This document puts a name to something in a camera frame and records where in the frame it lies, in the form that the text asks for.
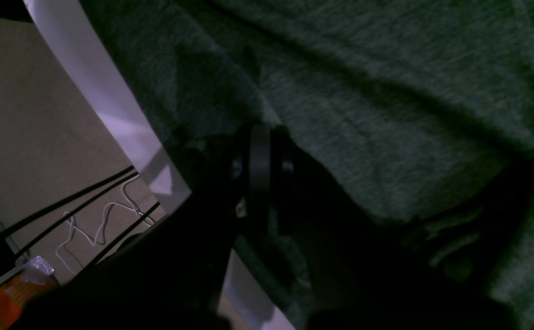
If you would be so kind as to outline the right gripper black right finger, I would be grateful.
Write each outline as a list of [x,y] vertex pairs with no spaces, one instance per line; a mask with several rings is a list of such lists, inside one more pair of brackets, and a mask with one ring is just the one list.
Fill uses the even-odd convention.
[[308,330],[516,330],[503,304],[405,252],[281,126],[271,129],[278,232],[305,258]]

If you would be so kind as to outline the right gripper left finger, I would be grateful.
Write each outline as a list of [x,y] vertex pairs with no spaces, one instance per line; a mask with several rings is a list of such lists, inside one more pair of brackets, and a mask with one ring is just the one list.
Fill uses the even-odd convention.
[[218,302],[245,228],[251,129],[174,211],[73,280],[33,299],[14,330],[229,330]]

